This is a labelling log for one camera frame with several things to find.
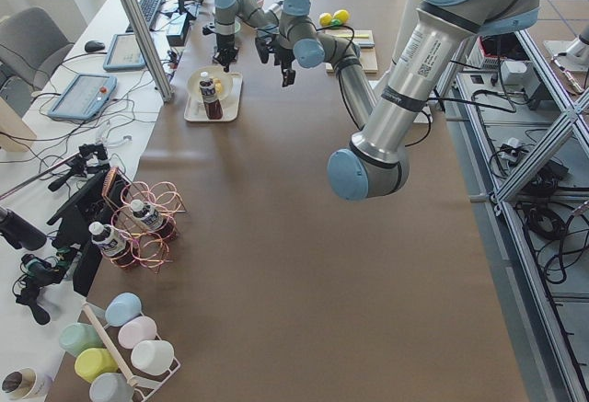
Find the black mouse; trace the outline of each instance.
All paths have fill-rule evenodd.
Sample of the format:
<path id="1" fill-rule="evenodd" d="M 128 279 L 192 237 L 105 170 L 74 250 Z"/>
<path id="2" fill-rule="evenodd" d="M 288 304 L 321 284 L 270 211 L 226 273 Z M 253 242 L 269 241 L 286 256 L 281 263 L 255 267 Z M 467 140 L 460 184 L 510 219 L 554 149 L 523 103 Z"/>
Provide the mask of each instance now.
<path id="1" fill-rule="evenodd" d="M 104 50 L 104 43 L 98 40 L 87 41 L 86 45 L 84 45 L 84 51 L 86 52 L 96 52 L 100 50 Z"/>

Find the keyboard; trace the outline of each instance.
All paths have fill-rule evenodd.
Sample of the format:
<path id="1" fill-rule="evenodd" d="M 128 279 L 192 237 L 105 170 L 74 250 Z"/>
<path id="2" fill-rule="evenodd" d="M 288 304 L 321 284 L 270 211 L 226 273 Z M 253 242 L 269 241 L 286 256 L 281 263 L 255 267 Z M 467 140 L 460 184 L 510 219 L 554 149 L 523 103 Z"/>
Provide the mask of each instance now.
<path id="1" fill-rule="evenodd" d="M 139 0 L 139 7 L 141 7 L 141 12 L 144 15 L 145 23 L 150 29 L 154 27 L 157 20 L 157 12 L 164 2 L 165 0 Z M 125 32 L 133 32 L 131 24 L 129 24 Z"/>

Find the cup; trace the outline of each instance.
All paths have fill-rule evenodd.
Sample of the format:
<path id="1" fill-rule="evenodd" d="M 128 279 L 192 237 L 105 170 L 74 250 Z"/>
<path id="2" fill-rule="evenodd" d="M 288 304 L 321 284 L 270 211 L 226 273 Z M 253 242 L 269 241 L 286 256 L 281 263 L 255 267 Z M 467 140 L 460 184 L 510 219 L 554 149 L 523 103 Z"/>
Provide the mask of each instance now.
<path id="1" fill-rule="evenodd" d="M 136 294 L 121 293 L 107 307 L 105 318 L 113 327 L 124 326 L 141 314 L 141 300 Z"/>
<path id="2" fill-rule="evenodd" d="M 174 362 L 174 347 L 166 340 L 142 340 L 131 352 L 131 363 L 142 372 L 159 376 Z"/>
<path id="3" fill-rule="evenodd" d="M 103 373 L 114 373 L 119 365 L 112 359 L 107 349 L 87 349 L 80 353 L 74 364 L 75 373 L 88 383 Z"/>
<path id="4" fill-rule="evenodd" d="M 157 325 L 149 316 L 138 316 L 119 330 L 119 343 L 125 349 L 132 349 L 142 340 L 152 340 L 157 336 Z"/>
<path id="5" fill-rule="evenodd" d="M 64 328 L 59 337 L 59 345 L 77 358 L 86 349 L 102 347 L 102 340 L 92 326 L 76 322 Z"/>
<path id="6" fill-rule="evenodd" d="M 2 390 L 8 400 L 32 399 L 45 396 L 52 386 L 53 380 L 44 373 L 32 368 L 22 368 L 9 374 L 2 383 Z"/>
<path id="7" fill-rule="evenodd" d="M 134 389 L 120 373 L 104 373 L 90 386 L 92 402 L 130 402 Z"/>

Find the yellow fruit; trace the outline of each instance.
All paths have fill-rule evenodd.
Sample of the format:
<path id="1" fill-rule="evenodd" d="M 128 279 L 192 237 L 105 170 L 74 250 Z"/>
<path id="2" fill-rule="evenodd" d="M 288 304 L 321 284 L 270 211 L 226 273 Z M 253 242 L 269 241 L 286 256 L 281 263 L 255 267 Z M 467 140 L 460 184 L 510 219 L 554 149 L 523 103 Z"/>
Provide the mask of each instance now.
<path id="1" fill-rule="evenodd" d="M 322 13 L 319 16 L 319 24 L 322 27 L 326 27 L 331 23 L 332 19 L 333 19 L 333 16 L 330 13 Z"/>
<path id="2" fill-rule="evenodd" d="M 350 20 L 350 13 L 346 9 L 339 9 L 333 13 L 333 18 L 337 18 L 341 23 L 346 23 Z"/>

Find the bottle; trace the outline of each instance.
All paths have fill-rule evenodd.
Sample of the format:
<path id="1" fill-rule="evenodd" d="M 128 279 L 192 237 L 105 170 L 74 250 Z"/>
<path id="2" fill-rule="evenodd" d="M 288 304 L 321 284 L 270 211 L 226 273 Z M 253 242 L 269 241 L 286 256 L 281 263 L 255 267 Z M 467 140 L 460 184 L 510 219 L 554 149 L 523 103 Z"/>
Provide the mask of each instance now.
<path id="1" fill-rule="evenodd" d="M 162 215 L 151 202 L 133 200 L 130 204 L 135 220 L 148 232 L 158 234 L 165 241 L 176 237 L 176 226 Z"/>
<path id="2" fill-rule="evenodd" d="M 122 237 L 116 227 L 95 221 L 88 230 L 92 234 L 92 242 L 100 249 L 102 255 L 114 261 L 117 266 L 126 268 L 136 263 L 131 243 Z"/>
<path id="3" fill-rule="evenodd" d="M 214 81 L 209 77 L 209 73 L 201 73 L 199 88 L 201 89 L 202 103 L 204 103 L 207 118 L 209 120 L 221 119 L 223 117 L 223 109 L 221 108 L 221 102 L 219 101 L 217 92 L 214 89 Z"/>

